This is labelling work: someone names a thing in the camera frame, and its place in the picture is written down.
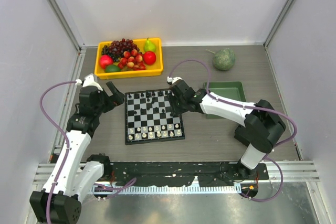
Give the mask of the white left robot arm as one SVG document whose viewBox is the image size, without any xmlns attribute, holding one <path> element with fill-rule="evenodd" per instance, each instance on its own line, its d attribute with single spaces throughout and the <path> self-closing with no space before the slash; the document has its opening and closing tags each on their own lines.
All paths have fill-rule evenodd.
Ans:
<svg viewBox="0 0 336 224">
<path fill-rule="evenodd" d="M 64 145 L 56 165 L 41 191 L 32 192 L 29 203 L 40 223 L 77 223 L 82 202 L 98 180 L 112 176 L 109 157 L 92 155 L 84 169 L 77 172 L 83 154 L 99 126 L 102 114 L 124 103 L 124 94 L 109 81 L 106 91 L 95 81 L 77 81 L 82 87 L 74 114 L 68 119 Z"/>
</svg>

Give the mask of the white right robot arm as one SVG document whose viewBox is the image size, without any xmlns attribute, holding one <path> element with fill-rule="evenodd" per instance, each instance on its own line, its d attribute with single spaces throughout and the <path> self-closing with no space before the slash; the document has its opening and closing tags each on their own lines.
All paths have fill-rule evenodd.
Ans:
<svg viewBox="0 0 336 224">
<path fill-rule="evenodd" d="M 215 115 L 236 122 L 234 138 L 247 146 L 239 159 L 237 172 L 249 179 L 255 175 L 257 165 L 269 154 L 286 130 L 285 123 L 266 100 L 258 103 L 228 99 L 205 89 L 194 91 L 180 77 L 167 77 L 172 115 L 197 112 Z"/>
</svg>

